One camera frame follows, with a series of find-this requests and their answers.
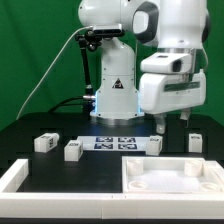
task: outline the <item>black cable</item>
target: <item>black cable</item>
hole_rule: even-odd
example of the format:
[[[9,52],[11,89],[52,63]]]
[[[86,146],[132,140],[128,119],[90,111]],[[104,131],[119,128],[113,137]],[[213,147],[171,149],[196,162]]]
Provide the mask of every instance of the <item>black cable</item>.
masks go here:
[[[57,110],[59,107],[61,106],[64,106],[64,105],[69,105],[69,104],[66,104],[66,103],[69,103],[71,101],[74,101],[74,100],[83,100],[83,97],[82,96],[77,96],[77,97],[72,97],[72,98],[69,98],[67,100],[63,100],[61,101],[60,103],[58,103],[57,105],[55,105],[54,107],[52,107],[48,113],[53,113],[55,110]]]

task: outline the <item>white block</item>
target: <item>white block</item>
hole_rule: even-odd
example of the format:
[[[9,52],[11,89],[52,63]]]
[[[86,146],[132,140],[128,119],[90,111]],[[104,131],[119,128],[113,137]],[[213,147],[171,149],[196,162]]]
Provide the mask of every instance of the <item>white block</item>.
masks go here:
[[[65,161],[79,161],[83,153],[83,143],[80,140],[71,140],[64,150]]]
[[[202,153],[202,135],[200,134],[189,134],[189,152]]]
[[[146,155],[158,156],[163,147],[163,137],[156,135],[150,136],[146,141]]]
[[[59,135],[57,133],[45,133],[34,139],[35,152],[47,153],[58,145]]]

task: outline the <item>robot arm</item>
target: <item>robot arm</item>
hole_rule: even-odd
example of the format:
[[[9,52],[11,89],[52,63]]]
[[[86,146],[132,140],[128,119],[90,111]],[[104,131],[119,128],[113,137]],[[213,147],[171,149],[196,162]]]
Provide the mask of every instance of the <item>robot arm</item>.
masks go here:
[[[142,44],[158,47],[141,63],[139,87],[140,107],[155,115],[157,132],[165,132],[166,112],[182,110],[187,120],[188,108],[204,103],[206,79],[195,62],[207,36],[206,0],[83,0],[79,18],[94,32],[120,27],[118,32],[133,32]]]

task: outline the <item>cable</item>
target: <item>cable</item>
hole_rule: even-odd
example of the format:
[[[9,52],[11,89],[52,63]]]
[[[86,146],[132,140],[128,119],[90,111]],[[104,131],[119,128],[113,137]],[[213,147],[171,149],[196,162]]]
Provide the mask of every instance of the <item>cable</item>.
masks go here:
[[[52,67],[55,65],[55,63],[57,62],[58,58],[61,56],[62,52],[64,51],[64,49],[66,48],[66,46],[68,45],[68,43],[73,39],[73,37],[79,33],[82,30],[87,30],[87,29],[92,29],[92,26],[87,26],[87,27],[83,27],[81,29],[76,30],[70,37],[69,39],[66,41],[66,43],[64,44],[64,46],[62,47],[62,49],[59,51],[59,53],[57,54],[56,58],[54,59],[54,61],[51,63],[50,67],[47,69],[47,71],[45,72],[45,74],[43,75],[42,79],[39,81],[39,83],[36,85],[36,87],[34,88],[34,90],[30,93],[30,95],[27,97],[26,101],[24,102],[24,104],[22,105],[16,120],[18,120],[24,110],[24,108],[26,107],[27,103],[29,102],[30,98],[34,95],[34,93],[37,91],[37,89],[40,87],[40,85],[42,84],[42,82],[44,81],[44,79],[47,77],[48,73],[50,72],[50,70],[52,69]]]
[[[202,53],[203,53],[203,55],[204,55],[204,57],[205,57],[205,66],[204,66],[204,72],[206,72],[207,70],[208,70],[208,65],[209,65],[209,62],[208,62],[208,56],[207,56],[207,54],[206,54],[206,52],[205,52],[205,49],[204,49],[204,47],[202,47]]]
[[[65,106],[65,105],[69,105],[69,104],[66,104],[66,103],[69,103],[71,101],[74,101],[74,100],[82,100],[83,97],[82,96],[78,96],[78,97],[72,97],[72,98],[69,98],[67,100],[63,100],[62,102],[58,103],[56,106],[52,107],[48,113],[53,113],[55,110],[57,110],[59,107],[61,106]]]

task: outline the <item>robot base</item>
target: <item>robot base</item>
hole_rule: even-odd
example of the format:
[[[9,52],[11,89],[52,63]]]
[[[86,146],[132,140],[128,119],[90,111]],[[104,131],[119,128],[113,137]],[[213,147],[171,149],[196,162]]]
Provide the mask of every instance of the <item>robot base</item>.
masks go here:
[[[138,124],[143,122],[144,120],[144,113],[139,113],[136,114],[135,117],[130,117],[127,119],[122,119],[122,118],[105,118],[105,117],[100,117],[98,114],[95,112],[90,113],[90,120],[93,123],[98,123],[98,124],[103,124],[107,126],[130,126],[133,124]]]

